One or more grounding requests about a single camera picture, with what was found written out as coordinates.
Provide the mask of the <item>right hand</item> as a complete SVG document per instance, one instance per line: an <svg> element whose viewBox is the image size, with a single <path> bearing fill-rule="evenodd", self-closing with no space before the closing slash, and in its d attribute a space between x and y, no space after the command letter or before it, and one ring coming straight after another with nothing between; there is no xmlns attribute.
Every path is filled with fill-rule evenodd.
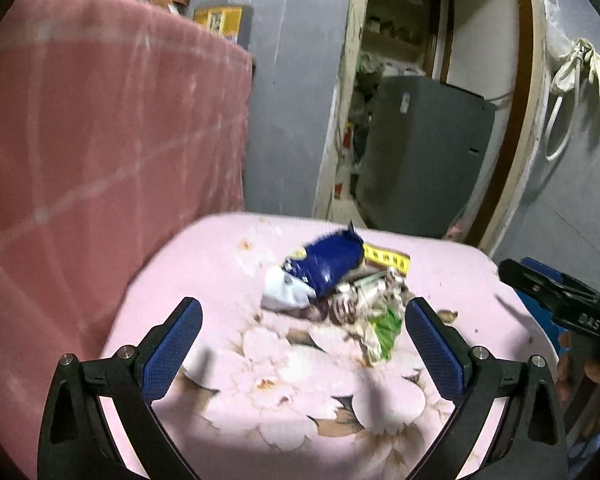
<svg viewBox="0 0 600 480"><path fill-rule="evenodd" d="M585 363L596 358L590 344L573 344L568 356L566 400L560 404L568 446L590 434L600 421L600 384L585 373Z"/></svg>

